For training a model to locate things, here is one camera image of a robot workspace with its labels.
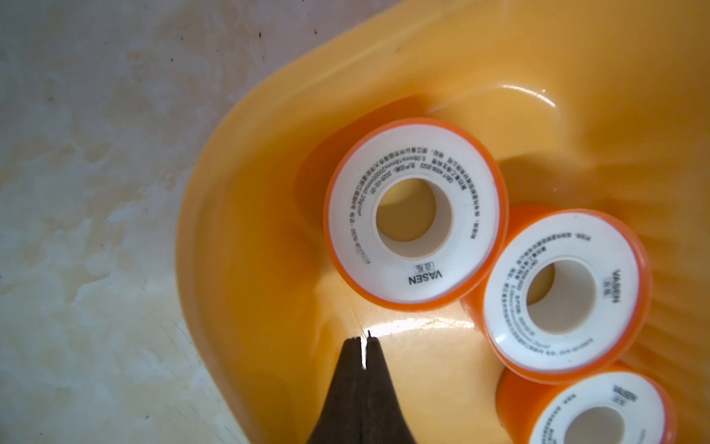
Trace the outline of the orange tape roll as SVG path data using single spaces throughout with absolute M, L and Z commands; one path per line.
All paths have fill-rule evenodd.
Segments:
M 406 242 L 377 226 L 385 195 L 422 181 L 434 196 L 428 229 Z M 510 199 L 495 159 L 442 120 L 407 118 L 360 139 L 327 187 L 324 229 L 340 276 L 364 299 L 399 311 L 436 310 L 471 293 L 504 248 Z
M 617 218 L 521 205 L 490 274 L 462 306 L 509 370 L 563 384 L 630 348 L 651 288 L 645 248 Z

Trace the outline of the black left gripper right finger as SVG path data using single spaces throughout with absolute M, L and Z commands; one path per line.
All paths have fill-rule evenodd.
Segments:
M 363 443 L 415 443 L 405 421 L 378 338 L 366 346 Z

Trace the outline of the yellow plastic storage box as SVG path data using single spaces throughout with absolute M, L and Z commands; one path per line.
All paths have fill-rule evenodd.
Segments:
M 405 1 L 247 94 L 207 142 L 177 231 L 190 333 L 254 443 L 303 443 L 342 342 L 381 340 L 420 443 L 505 443 L 501 362 L 459 303 L 406 313 L 335 270 L 323 210 L 369 131 L 429 116 L 495 157 L 512 205 L 589 208 L 640 238 L 653 303 L 624 361 L 709 440 L 709 5 Z

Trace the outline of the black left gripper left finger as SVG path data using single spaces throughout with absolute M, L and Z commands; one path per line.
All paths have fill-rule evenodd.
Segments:
M 308 443 L 360 443 L 362 438 L 362 343 L 345 340 L 319 419 Z

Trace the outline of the orange tape roll mid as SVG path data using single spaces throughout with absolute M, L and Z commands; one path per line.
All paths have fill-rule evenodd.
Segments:
M 622 362 L 561 385 L 506 369 L 496 409 L 513 443 L 674 443 L 678 434 L 669 394 Z

